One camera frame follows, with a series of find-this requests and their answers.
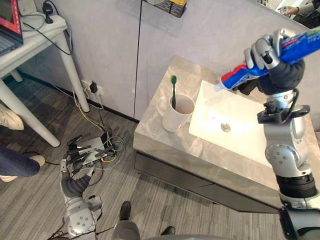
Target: cabinet drawer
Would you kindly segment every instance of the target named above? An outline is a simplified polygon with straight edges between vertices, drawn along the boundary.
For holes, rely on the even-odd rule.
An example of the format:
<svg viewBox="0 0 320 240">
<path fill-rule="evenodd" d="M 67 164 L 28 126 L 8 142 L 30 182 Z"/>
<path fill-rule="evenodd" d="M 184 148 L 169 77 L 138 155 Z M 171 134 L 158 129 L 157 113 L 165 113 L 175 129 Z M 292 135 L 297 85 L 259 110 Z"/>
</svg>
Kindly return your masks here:
<svg viewBox="0 0 320 240">
<path fill-rule="evenodd" d="M 137 152 L 135 155 L 134 168 L 139 172 L 151 175 L 157 179 L 187 190 L 212 184 L 212 182 L 194 176 L 140 152 Z"/>
<path fill-rule="evenodd" d="M 277 214 L 277 209 L 223 186 L 212 184 L 195 187 L 192 192 L 240 212 Z"/>
</svg>

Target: sink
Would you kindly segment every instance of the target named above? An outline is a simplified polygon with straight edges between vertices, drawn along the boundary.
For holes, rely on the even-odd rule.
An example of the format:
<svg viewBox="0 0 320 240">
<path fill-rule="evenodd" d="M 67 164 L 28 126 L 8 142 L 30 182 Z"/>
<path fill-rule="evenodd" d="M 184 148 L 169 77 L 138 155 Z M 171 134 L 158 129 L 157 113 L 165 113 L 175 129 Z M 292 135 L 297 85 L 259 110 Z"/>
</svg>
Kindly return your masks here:
<svg viewBox="0 0 320 240">
<path fill-rule="evenodd" d="M 214 86 L 201 82 L 189 133 L 271 168 L 264 126 L 257 119 L 264 106 L 227 90 L 216 92 Z"/>
</svg>

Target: laptop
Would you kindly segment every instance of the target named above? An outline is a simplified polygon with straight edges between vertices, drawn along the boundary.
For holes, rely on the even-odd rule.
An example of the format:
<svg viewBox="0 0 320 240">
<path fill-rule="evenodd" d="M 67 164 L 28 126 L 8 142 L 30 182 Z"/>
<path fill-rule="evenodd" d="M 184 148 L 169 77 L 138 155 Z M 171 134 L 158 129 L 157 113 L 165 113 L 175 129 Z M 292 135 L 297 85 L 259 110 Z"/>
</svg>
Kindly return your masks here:
<svg viewBox="0 0 320 240">
<path fill-rule="evenodd" d="M 0 0 L 0 56 L 23 43 L 18 0 Z"/>
</svg>

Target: table leg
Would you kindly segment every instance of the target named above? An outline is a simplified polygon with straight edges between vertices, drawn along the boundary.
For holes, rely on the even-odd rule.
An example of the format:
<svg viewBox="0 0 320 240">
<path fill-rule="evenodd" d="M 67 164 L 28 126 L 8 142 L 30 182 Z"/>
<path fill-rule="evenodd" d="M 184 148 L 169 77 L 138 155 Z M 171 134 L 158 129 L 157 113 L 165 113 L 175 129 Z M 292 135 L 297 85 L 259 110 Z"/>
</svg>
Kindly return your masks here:
<svg viewBox="0 0 320 240">
<path fill-rule="evenodd" d="M 56 44 L 67 53 L 69 52 L 67 41 L 63 32 L 57 36 Z M 82 90 L 82 86 L 73 59 L 70 55 L 63 53 L 62 51 L 59 52 L 65 69 L 69 75 L 74 92 L 79 99 L 80 105 L 84 112 L 89 112 L 90 109 L 87 103 L 87 99 L 85 97 L 84 91 Z"/>
<path fill-rule="evenodd" d="M 29 111 L 19 98 L 14 95 L 1 78 L 0 99 L 51 146 L 57 147 L 60 145 L 59 140 L 56 139 L 56 137 L 52 135 L 52 133 L 32 114 L 32 112 Z"/>
<path fill-rule="evenodd" d="M 18 73 L 17 69 L 12 70 L 10 74 L 18 83 L 21 83 L 24 80 L 22 76 Z"/>
</svg>

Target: laptop screen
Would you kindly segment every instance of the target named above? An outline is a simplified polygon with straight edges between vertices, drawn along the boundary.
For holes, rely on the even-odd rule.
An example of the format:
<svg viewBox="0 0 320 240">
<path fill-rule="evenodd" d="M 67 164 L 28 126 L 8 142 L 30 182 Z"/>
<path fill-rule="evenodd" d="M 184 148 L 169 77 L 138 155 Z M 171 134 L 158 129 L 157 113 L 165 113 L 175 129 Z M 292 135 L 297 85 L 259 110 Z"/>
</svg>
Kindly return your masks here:
<svg viewBox="0 0 320 240">
<path fill-rule="evenodd" d="M 17 0 L 0 0 L 0 26 L 21 35 Z"/>
</svg>

